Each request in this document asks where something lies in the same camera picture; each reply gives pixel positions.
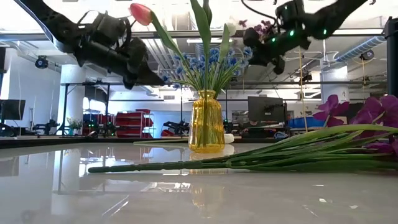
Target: tulip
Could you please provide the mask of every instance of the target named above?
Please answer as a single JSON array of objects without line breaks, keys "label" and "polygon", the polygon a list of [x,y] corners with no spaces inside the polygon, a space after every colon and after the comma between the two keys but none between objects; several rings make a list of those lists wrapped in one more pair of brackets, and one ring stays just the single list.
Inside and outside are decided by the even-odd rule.
[{"label": "tulip", "polygon": [[143,26],[148,26],[152,22],[152,16],[150,14],[151,9],[145,5],[132,3],[130,5],[130,14]]}]

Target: glass vase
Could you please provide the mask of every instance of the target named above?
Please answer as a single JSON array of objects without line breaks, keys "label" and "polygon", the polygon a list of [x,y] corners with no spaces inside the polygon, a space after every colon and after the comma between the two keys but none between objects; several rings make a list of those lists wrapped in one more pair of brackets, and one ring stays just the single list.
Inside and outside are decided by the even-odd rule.
[{"label": "glass vase", "polygon": [[221,105],[213,90],[198,91],[199,100],[192,106],[189,148],[197,153],[217,153],[225,147]]}]

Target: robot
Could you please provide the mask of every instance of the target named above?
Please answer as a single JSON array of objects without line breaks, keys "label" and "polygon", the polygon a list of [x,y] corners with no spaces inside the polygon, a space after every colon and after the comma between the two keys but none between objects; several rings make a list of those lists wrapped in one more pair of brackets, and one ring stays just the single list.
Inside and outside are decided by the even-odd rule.
[{"label": "robot", "polygon": [[[245,31],[244,44],[254,52],[250,63],[267,65],[271,62],[275,65],[274,71],[282,73],[283,54],[297,46],[308,49],[308,37],[319,40],[329,38],[347,17],[366,1],[337,0],[314,14],[308,14],[303,10],[302,0],[293,0],[276,9],[277,18],[262,14],[273,19],[274,24],[268,29],[263,40],[260,40],[259,34],[253,28]],[[79,66],[89,62],[117,73],[123,76],[123,83],[127,89],[133,88],[135,84],[165,84],[149,69],[145,43],[140,38],[131,37],[131,24],[126,17],[114,18],[107,13],[99,13],[92,24],[82,24],[83,18],[74,23],[49,8],[43,0],[15,2],[40,24],[56,48],[61,52],[73,54]],[[119,44],[119,40],[124,36],[126,40]]]}]

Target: computer monitor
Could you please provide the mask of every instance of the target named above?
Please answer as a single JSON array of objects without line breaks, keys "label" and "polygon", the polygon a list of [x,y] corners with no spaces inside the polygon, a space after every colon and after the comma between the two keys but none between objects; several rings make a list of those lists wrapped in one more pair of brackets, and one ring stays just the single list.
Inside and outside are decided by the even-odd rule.
[{"label": "computer monitor", "polygon": [[249,120],[267,124],[286,121],[286,107],[282,98],[249,96]]},{"label": "computer monitor", "polygon": [[24,117],[25,100],[0,100],[0,121],[22,120]]}]

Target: pink tulip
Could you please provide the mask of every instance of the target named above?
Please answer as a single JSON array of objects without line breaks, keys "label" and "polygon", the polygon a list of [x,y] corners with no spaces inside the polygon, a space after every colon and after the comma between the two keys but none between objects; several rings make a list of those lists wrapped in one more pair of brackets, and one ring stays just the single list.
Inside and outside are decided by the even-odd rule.
[{"label": "pink tulip", "polygon": [[130,5],[130,13],[143,26],[148,26],[152,22],[152,16],[150,15],[151,9],[145,5],[132,3]]}]

